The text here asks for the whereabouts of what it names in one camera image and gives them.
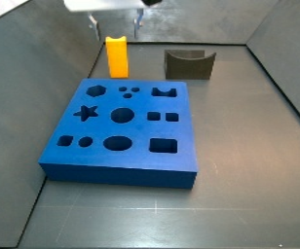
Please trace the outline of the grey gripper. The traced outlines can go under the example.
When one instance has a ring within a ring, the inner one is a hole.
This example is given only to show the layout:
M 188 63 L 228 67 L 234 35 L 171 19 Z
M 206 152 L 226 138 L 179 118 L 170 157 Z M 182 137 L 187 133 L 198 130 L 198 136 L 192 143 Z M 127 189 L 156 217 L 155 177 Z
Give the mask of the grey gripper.
M 132 20 L 134 25 L 134 39 L 138 39 L 138 31 L 142 26 L 143 8 L 146 8 L 142 0 L 63 0 L 67 9 L 71 12 L 89 12 L 89 11 L 111 11 L 136 9 L 136 17 Z M 87 13 L 89 20 L 89 28 L 93 30 L 96 40 L 100 41 L 99 23 L 91 13 Z

